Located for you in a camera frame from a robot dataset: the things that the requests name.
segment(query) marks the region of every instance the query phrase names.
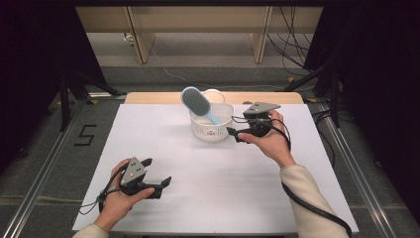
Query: white table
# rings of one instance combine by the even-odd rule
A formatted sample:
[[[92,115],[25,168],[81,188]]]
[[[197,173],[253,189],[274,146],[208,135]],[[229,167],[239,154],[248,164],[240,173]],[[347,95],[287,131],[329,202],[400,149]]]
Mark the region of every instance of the white table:
[[[250,105],[234,105],[235,114]],[[291,134],[292,154],[318,181],[322,193],[353,232],[359,229],[331,168],[304,104],[278,109]],[[237,129],[247,127],[234,123]],[[172,176],[161,199],[136,204],[113,231],[152,235],[274,235],[296,232],[289,199],[278,166],[254,145],[228,137],[219,143],[196,138],[188,110],[178,104],[121,105],[86,192],[83,204],[95,200],[111,170],[122,160],[153,158],[147,183]],[[92,223],[95,207],[78,215],[73,230]]]

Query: floor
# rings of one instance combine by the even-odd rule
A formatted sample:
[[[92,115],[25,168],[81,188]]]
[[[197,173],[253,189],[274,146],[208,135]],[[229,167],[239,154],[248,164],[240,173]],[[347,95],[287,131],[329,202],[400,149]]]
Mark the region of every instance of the floor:
[[[274,91],[287,86],[289,79],[298,79],[299,74],[307,73],[284,59],[270,42],[266,44],[263,62],[255,63],[245,34],[158,34],[145,64],[138,64],[134,48],[123,34],[88,36],[107,82],[121,91],[174,91],[190,84],[200,89]],[[284,49],[278,35],[270,37]],[[310,41],[311,36],[298,37],[300,47],[308,48],[306,38]],[[286,51],[292,59],[301,62],[302,56],[296,52],[296,47],[288,46]],[[314,99],[313,84],[309,82],[297,91],[308,99],[310,111],[317,113],[328,108],[325,101],[328,98],[310,102]],[[90,92],[100,91],[93,86],[87,88]],[[100,97],[88,102],[71,102],[70,129],[59,132],[57,98],[50,107],[50,114],[45,116],[26,146],[28,156],[16,158],[0,177],[2,234],[11,227],[16,228],[19,237],[70,237],[73,234],[72,222],[124,98]],[[361,230],[354,237],[420,237],[419,225],[386,174],[374,162],[368,142],[344,103],[340,104],[339,118],[339,129],[332,126],[328,118],[318,125]],[[88,142],[79,137],[83,129],[85,134],[94,135],[90,146],[76,146]],[[111,237],[127,236],[112,234]]]

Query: person's right hand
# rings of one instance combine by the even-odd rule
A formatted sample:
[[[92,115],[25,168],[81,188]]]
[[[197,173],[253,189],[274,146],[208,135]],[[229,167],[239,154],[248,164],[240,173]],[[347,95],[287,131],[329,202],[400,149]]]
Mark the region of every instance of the person's right hand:
[[[268,111],[268,114],[271,117],[272,126],[284,132],[283,125],[277,121],[282,122],[283,116],[275,110]],[[240,139],[258,146],[267,157],[272,158],[281,168],[296,164],[288,150],[285,138],[272,129],[263,137],[256,137],[248,133],[240,133],[238,136]]]

